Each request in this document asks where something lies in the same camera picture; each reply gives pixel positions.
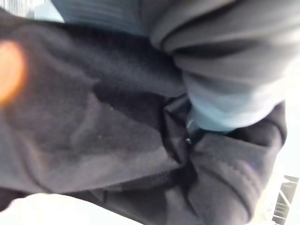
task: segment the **clothing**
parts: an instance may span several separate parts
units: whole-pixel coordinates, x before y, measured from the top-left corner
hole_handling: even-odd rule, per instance
[[[28,65],[1,109],[1,195],[66,194],[146,225],[249,221],[285,141],[283,104],[198,141],[180,71],[146,37],[1,11],[0,38]]]
[[[66,23],[149,37],[174,57],[206,130],[252,125],[285,98],[299,53],[297,0],[52,0]]]

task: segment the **seam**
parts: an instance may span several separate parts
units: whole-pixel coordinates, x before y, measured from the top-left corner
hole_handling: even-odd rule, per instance
[[[255,190],[256,194],[259,196],[260,195],[260,189],[259,187],[246,175],[244,174],[242,171],[240,171],[238,168],[236,168],[234,165],[228,163],[227,161],[224,161],[222,159],[220,159],[218,156],[216,155],[211,155],[211,154],[208,154],[208,153],[204,153],[203,154],[204,156],[214,160],[214,161],[217,161],[229,168],[231,168],[233,171],[235,171],[241,178],[243,178],[244,180],[246,180],[250,185],[251,185],[251,188]]]
[[[212,172],[210,169],[208,169],[207,167],[200,165],[200,167],[203,169],[203,171],[205,173],[210,173],[212,174],[212,176],[215,176],[215,178],[217,178],[218,180],[222,181],[223,183],[225,183],[228,188],[231,189],[231,191],[233,191],[236,196],[239,198],[239,200],[241,201],[242,205],[245,207],[247,214],[248,214],[248,219],[250,220],[251,217],[253,216],[253,210],[251,209],[250,204],[247,203],[247,201],[243,198],[242,194],[237,191],[233,185],[231,184],[227,184],[226,180],[224,180],[221,176],[219,176],[218,174],[215,174],[214,172]]]

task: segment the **orange light flare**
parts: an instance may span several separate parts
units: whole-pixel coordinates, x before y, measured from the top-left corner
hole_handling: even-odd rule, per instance
[[[11,101],[23,86],[26,62],[22,48],[13,41],[0,43],[0,105]]]

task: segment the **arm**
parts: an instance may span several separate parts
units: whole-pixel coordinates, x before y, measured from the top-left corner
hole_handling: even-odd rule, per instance
[[[166,11],[151,41],[182,69],[201,128],[252,125],[284,99],[299,58],[299,12],[296,0],[188,0]]]

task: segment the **black jacket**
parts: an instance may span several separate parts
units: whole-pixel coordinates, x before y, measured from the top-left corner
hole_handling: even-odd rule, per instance
[[[284,105],[227,135],[186,131],[172,59],[144,37],[0,14],[26,56],[25,86],[1,109],[0,203],[75,196],[146,225],[249,221],[286,138]]]

